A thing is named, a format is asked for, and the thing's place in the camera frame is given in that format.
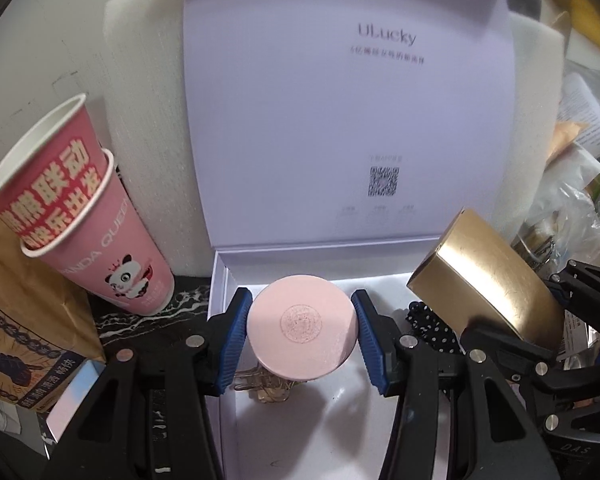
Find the qr code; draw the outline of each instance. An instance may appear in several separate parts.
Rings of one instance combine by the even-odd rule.
[[[372,166],[369,175],[369,196],[393,196],[398,187],[400,168]]]

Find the cartoon panda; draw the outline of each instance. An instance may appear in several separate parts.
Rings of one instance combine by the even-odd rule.
[[[149,287],[149,280],[154,274],[151,265],[144,272],[142,266],[132,259],[131,254],[122,258],[122,264],[104,281],[116,292],[116,296],[125,296],[132,300],[144,296]]]

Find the stacked paper cup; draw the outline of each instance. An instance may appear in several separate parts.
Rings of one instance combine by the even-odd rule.
[[[162,310],[173,275],[101,149],[80,94],[40,119],[0,162],[0,218],[22,251],[135,314]]]

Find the round compact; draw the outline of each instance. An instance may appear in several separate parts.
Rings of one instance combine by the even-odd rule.
[[[251,305],[247,336],[258,361],[291,381],[310,381],[338,368],[358,337],[347,295],[316,276],[271,283]]]

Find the gold box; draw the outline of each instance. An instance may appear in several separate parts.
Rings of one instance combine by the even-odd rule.
[[[485,321],[555,350],[564,310],[516,252],[470,209],[462,210],[407,286],[458,335]]]

